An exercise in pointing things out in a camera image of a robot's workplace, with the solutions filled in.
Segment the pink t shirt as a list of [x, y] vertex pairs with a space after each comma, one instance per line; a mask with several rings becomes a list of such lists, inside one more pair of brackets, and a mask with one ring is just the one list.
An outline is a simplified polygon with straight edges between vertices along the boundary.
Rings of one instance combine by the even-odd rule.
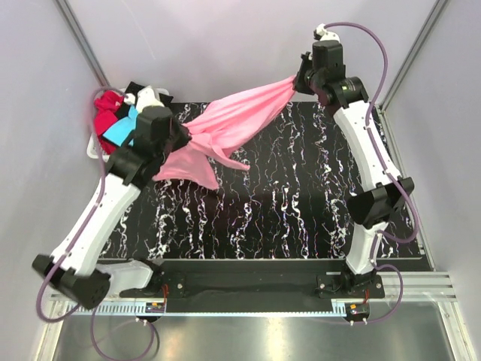
[[231, 155], [282, 112], [295, 94], [294, 79], [291, 76], [211, 102], [201, 115], [184, 124], [192, 139], [168, 156], [153, 180], [188, 180], [217, 190], [210, 158], [228, 168], [249, 171], [248, 165]]

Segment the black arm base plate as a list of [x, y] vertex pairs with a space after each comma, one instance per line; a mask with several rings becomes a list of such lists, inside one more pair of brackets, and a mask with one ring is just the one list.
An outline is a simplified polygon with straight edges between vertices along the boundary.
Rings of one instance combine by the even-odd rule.
[[330, 311], [334, 299], [384, 297], [379, 274], [354, 276], [343, 260], [167, 259], [142, 290], [127, 298], [167, 297], [167, 312], [202, 314], [312, 314]]

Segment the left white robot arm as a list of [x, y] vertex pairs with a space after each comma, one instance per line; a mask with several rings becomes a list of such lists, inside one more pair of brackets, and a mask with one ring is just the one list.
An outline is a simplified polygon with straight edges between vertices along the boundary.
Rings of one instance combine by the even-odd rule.
[[152, 298], [162, 290], [157, 265], [131, 259], [100, 264], [98, 258], [126, 209], [157, 175], [171, 152], [190, 136], [167, 107], [139, 111], [136, 126], [109, 157], [98, 187], [66, 239], [49, 255], [39, 254], [32, 268], [53, 289], [91, 310], [106, 296], [138, 290]]

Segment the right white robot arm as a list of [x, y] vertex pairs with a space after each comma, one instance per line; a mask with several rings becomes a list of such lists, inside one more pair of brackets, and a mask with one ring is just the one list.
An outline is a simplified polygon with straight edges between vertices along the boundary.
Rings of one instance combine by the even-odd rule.
[[317, 96], [343, 132], [361, 177], [362, 192], [346, 203], [354, 222], [351, 247], [343, 270], [333, 280], [334, 292], [358, 298], [376, 276], [377, 238], [404, 206], [414, 183], [392, 163], [371, 119], [373, 110], [364, 84], [358, 77], [346, 76], [341, 43], [315, 41], [301, 59], [294, 90]]

